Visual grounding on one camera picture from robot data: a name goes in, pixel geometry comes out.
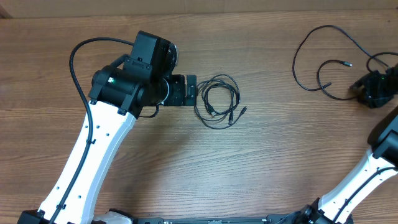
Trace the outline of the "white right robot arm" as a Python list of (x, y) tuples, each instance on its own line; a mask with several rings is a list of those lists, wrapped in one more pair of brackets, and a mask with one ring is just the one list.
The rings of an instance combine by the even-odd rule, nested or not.
[[(397, 94), (397, 67), (370, 71), (350, 86), (358, 101), (378, 108)], [(295, 223), (351, 223), (351, 212), (385, 180), (397, 175), (397, 109), (371, 131), (370, 148), (356, 167), (330, 192), (307, 205)]]

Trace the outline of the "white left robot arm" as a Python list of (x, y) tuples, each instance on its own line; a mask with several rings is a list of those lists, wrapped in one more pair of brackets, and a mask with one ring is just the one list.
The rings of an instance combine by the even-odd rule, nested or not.
[(124, 54), (98, 70), (91, 90), (81, 99), (86, 116), (70, 157), (47, 198), (35, 210), (23, 211), (23, 223), (133, 223), (111, 209), (95, 215), (106, 174), (124, 138), (147, 106), (193, 106), (194, 75), (176, 75), (177, 46), (140, 31)]

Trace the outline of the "black USB cable dark plug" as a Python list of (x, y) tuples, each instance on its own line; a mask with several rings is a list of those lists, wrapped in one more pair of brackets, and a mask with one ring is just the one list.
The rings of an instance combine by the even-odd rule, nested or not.
[[(242, 115), (246, 112), (247, 107), (244, 106), (242, 110), (239, 112), (237, 118), (234, 118), (234, 112), (237, 109), (238, 105), (241, 102), (241, 94), (239, 87), (236, 81), (232, 78), (231, 79), (233, 84), (229, 84), (222, 79), (219, 78), (212, 78), (210, 80), (205, 80), (200, 82), (197, 85), (198, 93), (200, 94), (201, 99), (203, 100), (203, 105), (206, 109), (206, 112), (211, 115), (213, 118), (204, 118), (197, 107), (194, 106), (194, 112), (197, 118), (207, 127), (210, 129), (222, 130), (232, 127)], [(228, 109), (224, 111), (217, 111), (211, 105), (209, 101), (209, 93), (211, 90), (216, 88), (223, 88), (229, 91), (230, 94), (230, 104)]]

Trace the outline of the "black USB-A cable white plug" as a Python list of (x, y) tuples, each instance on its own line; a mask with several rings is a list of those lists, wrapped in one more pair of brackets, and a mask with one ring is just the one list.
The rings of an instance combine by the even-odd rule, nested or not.
[[(215, 75), (209, 80), (200, 82), (197, 85), (197, 90), (208, 114), (213, 117), (229, 116), (231, 119), (234, 118), (234, 112), (241, 102), (240, 89), (234, 78), (227, 74)], [(229, 100), (227, 106), (224, 109), (216, 109), (211, 102), (219, 102), (219, 100), (210, 96), (211, 93), (221, 96), (222, 100)]]

